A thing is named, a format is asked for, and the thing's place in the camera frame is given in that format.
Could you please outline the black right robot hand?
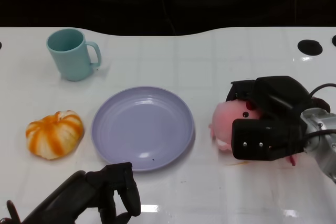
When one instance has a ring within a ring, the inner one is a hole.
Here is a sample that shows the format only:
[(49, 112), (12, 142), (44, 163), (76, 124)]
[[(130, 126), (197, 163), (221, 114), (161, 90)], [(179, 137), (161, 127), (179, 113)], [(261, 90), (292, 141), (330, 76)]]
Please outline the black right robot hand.
[(235, 119), (232, 151), (236, 159), (274, 161), (302, 153), (307, 125), (300, 119), (312, 105), (308, 91), (288, 76), (235, 81), (227, 101), (245, 101), (259, 111), (258, 119)]

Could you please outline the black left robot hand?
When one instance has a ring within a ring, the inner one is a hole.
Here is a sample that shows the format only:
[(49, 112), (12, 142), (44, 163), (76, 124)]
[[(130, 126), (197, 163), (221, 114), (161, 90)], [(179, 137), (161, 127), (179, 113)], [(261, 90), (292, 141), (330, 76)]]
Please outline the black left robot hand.
[(102, 223), (128, 223), (131, 217), (140, 215), (140, 196), (131, 163), (74, 173), (23, 222), (75, 223), (88, 208), (97, 208)]

